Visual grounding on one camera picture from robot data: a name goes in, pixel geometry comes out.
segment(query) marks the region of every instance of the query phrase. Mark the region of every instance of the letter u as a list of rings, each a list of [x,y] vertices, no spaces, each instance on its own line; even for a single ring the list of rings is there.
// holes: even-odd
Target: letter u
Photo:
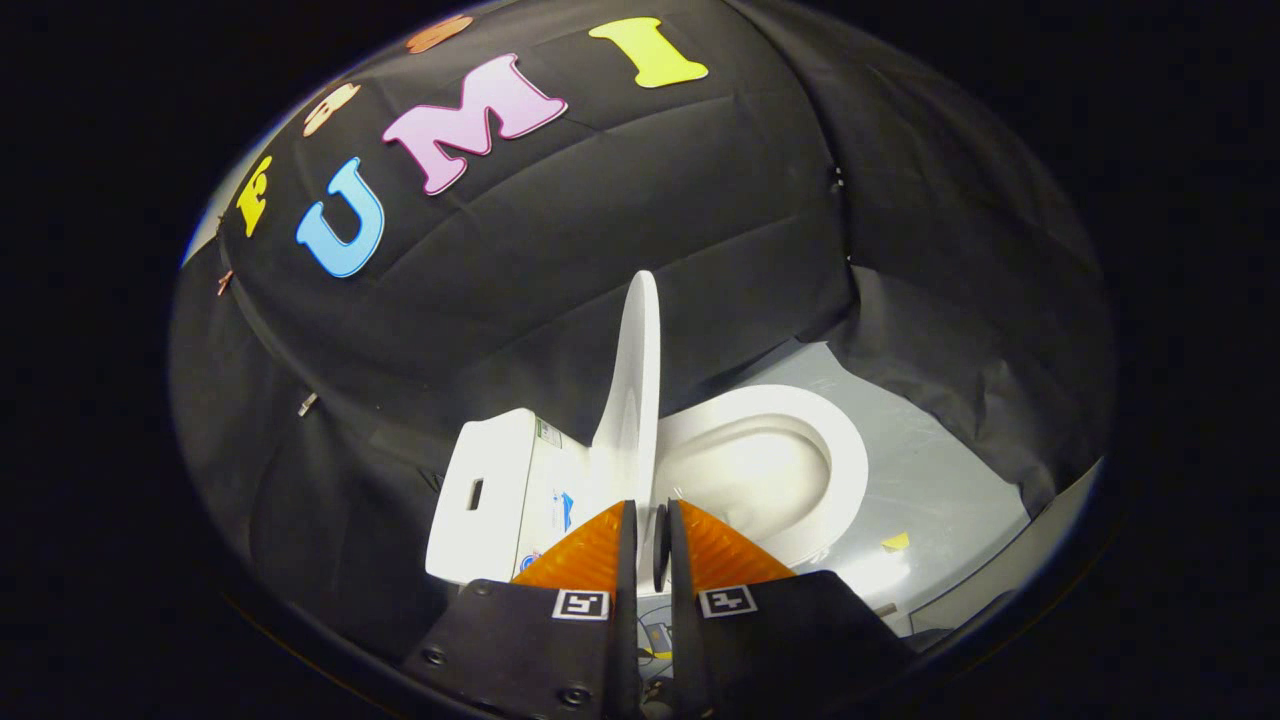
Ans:
[[[360,158],[352,158],[329,181],[329,195],[342,195],[360,218],[355,240],[343,242],[334,234],[324,219],[324,202],[312,205],[298,223],[298,243],[311,249],[320,265],[335,278],[353,275],[365,266],[383,238],[383,204],[360,177],[358,167]]]

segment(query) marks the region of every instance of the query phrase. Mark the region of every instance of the letter m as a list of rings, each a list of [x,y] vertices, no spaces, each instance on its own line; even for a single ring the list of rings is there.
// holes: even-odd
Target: letter m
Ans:
[[[502,127],[504,140],[527,135],[558,118],[568,102],[547,97],[516,69],[516,55],[494,58],[462,78],[462,106],[436,108],[419,105],[401,115],[387,132],[383,142],[399,141],[426,173],[422,188],[439,195],[467,169],[463,158],[449,158],[442,145],[488,155],[493,147],[489,137],[489,111]]]

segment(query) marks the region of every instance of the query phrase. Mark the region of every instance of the yellow letter i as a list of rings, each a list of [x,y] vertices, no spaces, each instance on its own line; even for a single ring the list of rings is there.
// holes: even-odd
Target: yellow letter i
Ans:
[[[627,18],[591,28],[591,37],[612,40],[635,63],[640,87],[662,87],[707,77],[707,65],[694,63],[658,32],[658,18]]]

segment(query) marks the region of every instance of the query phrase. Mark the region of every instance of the toilet lid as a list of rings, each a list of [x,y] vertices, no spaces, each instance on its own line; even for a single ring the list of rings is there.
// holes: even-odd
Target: toilet lid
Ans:
[[[590,459],[595,486],[591,496],[602,510],[618,500],[635,500],[641,533],[649,515],[658,447],[660,351],[658,283],[653,273],[640,270],[631,279],[622,309],[613,383],[591,438]]]

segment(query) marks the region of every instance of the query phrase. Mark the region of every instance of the white toilet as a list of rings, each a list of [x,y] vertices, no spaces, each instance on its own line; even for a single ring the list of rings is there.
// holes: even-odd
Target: white toilet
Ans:
[[[657,283],[640,272],[590,447],[525,409],[462,427],[436,502],[428,573],[458,584],[509,580],[620,500],[636,502],[640,597],[658,594],[652,520],[668,500],[707,510],[788,568],[826,555],[867,492],[867,450],[854,424],[790,386],[733,389],[659,420],[659,333]]]

